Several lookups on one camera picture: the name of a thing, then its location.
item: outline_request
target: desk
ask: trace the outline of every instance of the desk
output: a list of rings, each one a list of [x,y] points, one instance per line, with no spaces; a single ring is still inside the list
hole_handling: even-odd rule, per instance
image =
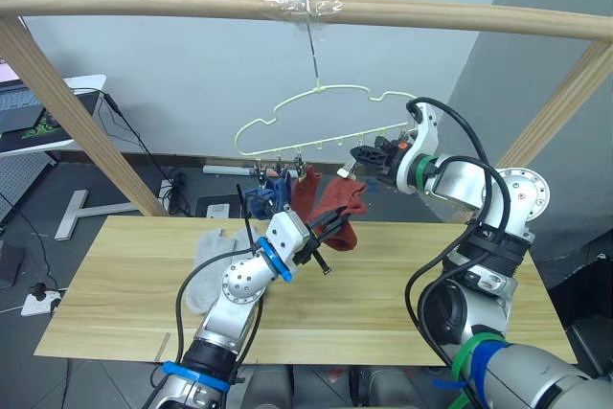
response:
[[[263,233],[265,224],[255,223]],[[314,262],[295,281],[277,281],[264,299],[249,363],[434,365],[439,360],[404,307],[409,276],[465,228],[457,224],[355,222],[355,250],[323,247],[332,268]],[[174,359],[176,290],[193,268],[203,232],[240,219],[110,216],[43,335],[37,355],[154,361]],[[519,287],[509,340],[575,361],[530,257]],[[201,317],[184,306],[186,343]]]
[[[104,83],[106,82],[106,76],[102,74],[97,74],[94,76],[68,77],[64,79],[64,82],[70,88],[93,88],[96,90],[102,90],[102,88],[104,87]],[[76,90],[75,94],[79,95],[81,93],[87,92],[88,90]],[[0,152],[0,157],[18,155],[21,153],[40,152],[43,150],[57,150],[59,148],[75,148],[76,146],[77,142],[74,139],[67,139],[64,141],[58,141],[56,143],[46,143],[40,144],[38,146],[32,146],[29,148],[18,148],[15,150],[9,150],[7,152]]]

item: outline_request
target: wooden pole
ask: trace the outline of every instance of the wooden pole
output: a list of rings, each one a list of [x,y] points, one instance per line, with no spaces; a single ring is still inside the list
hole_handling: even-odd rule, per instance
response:
[[[613,44],[593,42],[536,117],[502,156],[496,168],[528,167],[611,72]],[[470,215],[471,213],[458,212],[451,221],[466,222]]]
[[[166,216],[157,198],[102,133],[16,16],[0,16],[0,56],[144,216]]]
[[[613,41],[610,16],[415,0],[309,0],[323,23],[554,35]],[[305,0],[0,0],[0,15],[136,14],[304,20]]]

